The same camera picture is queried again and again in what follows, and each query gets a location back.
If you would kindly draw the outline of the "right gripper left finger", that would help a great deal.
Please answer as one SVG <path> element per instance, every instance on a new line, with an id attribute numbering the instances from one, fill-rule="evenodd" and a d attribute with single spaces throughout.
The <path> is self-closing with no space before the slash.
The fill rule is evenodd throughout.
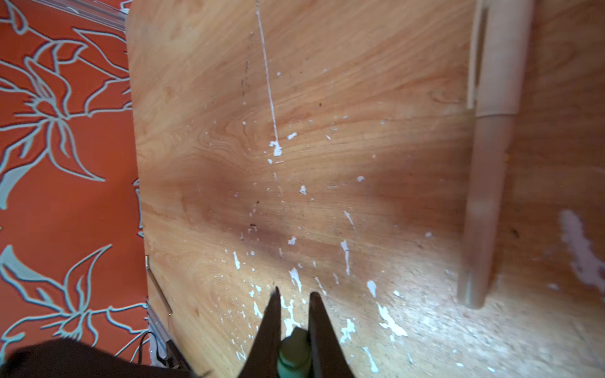
<path id="1" fill-rule="evenodd" d="M 249 356 L 239 373 L 244 377 L 278 377 L 277 361 L 281 343 L 281 295 L 275 287 L 263 313 L 262 322 Z"/>

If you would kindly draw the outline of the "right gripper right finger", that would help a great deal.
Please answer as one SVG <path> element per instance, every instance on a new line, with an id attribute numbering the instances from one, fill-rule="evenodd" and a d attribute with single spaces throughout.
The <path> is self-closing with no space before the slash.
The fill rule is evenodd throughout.
<path id="1" fill-rule="evenodd" d="M 312 377 L 349 377 L 353 378 L 339 340 L 335 334 L 326 307 L 320 294 L 310 294 L 308 340 L 311 348 Z"/>

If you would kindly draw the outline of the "green pen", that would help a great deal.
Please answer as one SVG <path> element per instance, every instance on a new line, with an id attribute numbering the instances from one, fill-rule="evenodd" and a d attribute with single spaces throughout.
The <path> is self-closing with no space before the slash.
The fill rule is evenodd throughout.
<path id="1" fill-rule="evenodd" d="M 306 329 L 296 327 L 280 344 L 277 374 L 280 378 L 308 378 L 312 362 Z"/>

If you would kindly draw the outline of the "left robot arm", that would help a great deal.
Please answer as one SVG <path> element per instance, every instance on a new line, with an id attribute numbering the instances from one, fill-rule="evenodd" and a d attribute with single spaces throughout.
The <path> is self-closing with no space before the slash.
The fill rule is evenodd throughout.
<path id="1" fill-rule="evenodd" d="M 195 377 L 195 373 L 138 365 L 70 339 L 49 340 L 15 350 L 2 377 Z"/>

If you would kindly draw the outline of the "metal allen key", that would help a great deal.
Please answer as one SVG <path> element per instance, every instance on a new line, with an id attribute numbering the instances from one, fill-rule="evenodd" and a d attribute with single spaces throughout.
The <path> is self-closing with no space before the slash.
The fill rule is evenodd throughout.
<path id="1" fill-rule="evenodd" d="M 145 255 L 145 268 L 146 268 L 148 277 L 151 279 L 151 282 L 153 283 L 153 286 L 154 286 L 155 290 L 157 291 L 159 298 L 162 301 L 162 304 L 165 307 L 167 316 L 171 317 L 173 315 L 173 309 L 172 309 L 167 297 L 165 296 L 165 294 L 162 290 L 162 287 L 159 284 L 156 276 L 154 275 L 153 270 L 151 269 L 151 258 L 149 255 Z"/>

